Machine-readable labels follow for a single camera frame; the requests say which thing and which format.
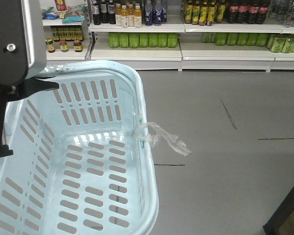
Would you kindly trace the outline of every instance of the black object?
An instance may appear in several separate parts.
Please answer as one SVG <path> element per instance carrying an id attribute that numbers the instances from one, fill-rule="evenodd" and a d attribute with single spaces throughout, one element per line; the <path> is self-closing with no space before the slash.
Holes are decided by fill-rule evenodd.
<path id="1" fill-rule="evenodd" d="M 92 13 L 93 13 L 93 20 L 95 25 L 100 25 L 101 20 L 100 20 L 100 8 L 99 4 L 97 3 L 96 0 L 93 1 L 92 3 Z"/>
<path id="2" fill-rule="evenodd" d="M 104 24 L 109 22 L 108 4 L 105 0 L 101 0 L 100 2 L 100 18 Z"/>
<path id="3" fill-rule="evenodd" d="M 239 3 L 237 0 L 232 0 L 229 7 L 228 23 L 235 23 L 239 10 Z"/>
<path id="4" fill-rule="evenodd" d="M 108 5 L 109 22 L 110 24 L 116 24 L 116 9 L 113 0 L 110 0 Z"/>

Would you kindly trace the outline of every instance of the store floor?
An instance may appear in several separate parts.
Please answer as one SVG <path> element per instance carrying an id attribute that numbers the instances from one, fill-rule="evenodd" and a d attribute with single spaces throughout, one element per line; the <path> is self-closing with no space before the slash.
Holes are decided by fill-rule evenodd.
<path id="1" fill-rule="evenodd" d="M 151 235 L 264 235 L 294 185 L 294 72 L 140 71 L 147 118 L 179 134 L 153 149 Z"/>

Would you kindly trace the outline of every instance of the water bottle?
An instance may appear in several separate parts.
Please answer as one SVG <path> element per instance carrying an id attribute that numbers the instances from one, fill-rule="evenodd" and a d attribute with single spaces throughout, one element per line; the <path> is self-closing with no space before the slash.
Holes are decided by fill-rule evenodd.
<path id="1" fill-rule="evenodd" d="M 151 0 L 147 0 L 146 6 L 145 6 L 145 25 L 151 26 L 152 25 L 152 5 Z"/>
<path id="2" fill-rule="evenodd" d="M 162 4 L 161 0 L 157 0 L 157 3 L 155 4 L 155 26 L 160 26 L 162 21 Z"/>
<path id="3" fill-rule="evenodd" d="M 294 21 L 294 1 L 293 1 L 293 4 L 288 9 L 288 11 L 286 12 L 283 26 L 286 28 L 289 28 L 292 26 L 293 21 Z"/>

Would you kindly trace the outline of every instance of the shopping basket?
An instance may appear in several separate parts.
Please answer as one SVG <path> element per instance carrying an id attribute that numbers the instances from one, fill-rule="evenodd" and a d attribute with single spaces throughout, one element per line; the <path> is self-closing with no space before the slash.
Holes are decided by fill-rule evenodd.
<path id="1" fill-rule="evenodd" d="M 158 195 L 141 79 L 112 61 L 68 64 L 60 89 L 8 104 L 0 235 L 142 235 Z"/>

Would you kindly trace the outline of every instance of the juice bottle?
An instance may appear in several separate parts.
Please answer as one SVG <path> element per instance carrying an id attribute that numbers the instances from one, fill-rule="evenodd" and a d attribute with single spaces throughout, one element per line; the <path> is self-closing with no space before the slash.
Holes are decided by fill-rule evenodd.
<path id="1" fill-rule="evenodd" d="M 185 23 L 190 24 L 192 22 L 192 11 L 193 11 L 193 3 L 192 0 L 188 0 L 185 9 Z"/>
<path id="2" fill-rule="evenodd" d="M 204 26 L 206 24 L 207 12 L 208 12 L 208 5 L 207 5 L 207 0 L 205 0 L 203 5 L 200 8 L 199 21 L 198 21 L 198 24 L 200 26 Z"/>
<path id="3" fill-rule="evenodd" d="M 128 11 L 126 8 L 126 5 L 122 5 L 122 10 L 121 10 L 121 26 L 123 28 L 128 27 Z"/>
<path id="4" fill-rule="evenodd" d="M 142 10 L 141 10 L 141 7 L 140 7 L 139 3 L 137 3 L 136 6 L 135 6 L 134 26 L 135 26 L 135 28 L 142 27 Z"/>
<path id="5" fill-rule="evenodd" d="M 134 27 L 134 8 L 133 4 L 128 5 L 128 26 Z"/>
<path id="6" fill-rule="evenodd" d="M 194 25 L 198 24 L 199 12 L 200 12 L 199 0 L 196 0 L 195 5 L 193 6 L 193 16 L 192 16 L 192 24 Z"/>
<path id="7" fill-rule="evenodd" d="M 116 24 L 117 26 L 121 26 L 121 4 L 116 4 Z"/>

